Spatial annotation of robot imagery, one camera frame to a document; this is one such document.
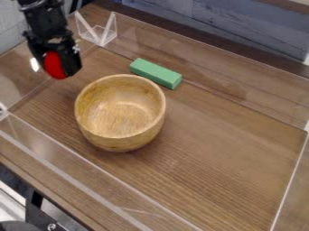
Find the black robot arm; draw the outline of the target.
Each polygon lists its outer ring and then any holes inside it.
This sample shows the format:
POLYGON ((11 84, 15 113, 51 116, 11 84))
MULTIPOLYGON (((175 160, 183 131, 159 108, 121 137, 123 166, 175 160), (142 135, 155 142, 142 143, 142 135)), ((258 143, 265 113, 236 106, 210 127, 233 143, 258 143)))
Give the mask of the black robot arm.
POLYGON ((62 9, 64 0, 18 0, 28 29, 23 32, 34 58, 54 79, 74 76, 80 68, 80 49, 62 9))

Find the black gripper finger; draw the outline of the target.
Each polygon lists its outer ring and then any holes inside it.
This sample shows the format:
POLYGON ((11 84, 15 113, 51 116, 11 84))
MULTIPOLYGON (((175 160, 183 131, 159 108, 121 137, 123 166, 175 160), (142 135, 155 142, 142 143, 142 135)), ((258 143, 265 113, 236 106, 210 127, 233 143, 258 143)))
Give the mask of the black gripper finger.
POLYGON ((42 68, 44 69, 44 56, 48 52, 47 43, 28 42, 28 48, 31 50, 32 57, 38 60, 42 68))
POLYGON ((79 45, 71 42, 60 42, 56 46, 56 57, 56 77, 74 76, 82 68, 79 45))

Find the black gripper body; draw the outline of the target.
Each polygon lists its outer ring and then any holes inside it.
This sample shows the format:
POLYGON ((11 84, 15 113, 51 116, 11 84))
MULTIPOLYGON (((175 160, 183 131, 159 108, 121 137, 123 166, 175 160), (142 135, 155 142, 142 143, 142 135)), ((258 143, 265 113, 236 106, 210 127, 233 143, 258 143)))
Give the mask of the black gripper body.
POLYGON ((60 43, 72 39, 63 3, 23 3, 28 30, 23 33, 27 42, 60 43))

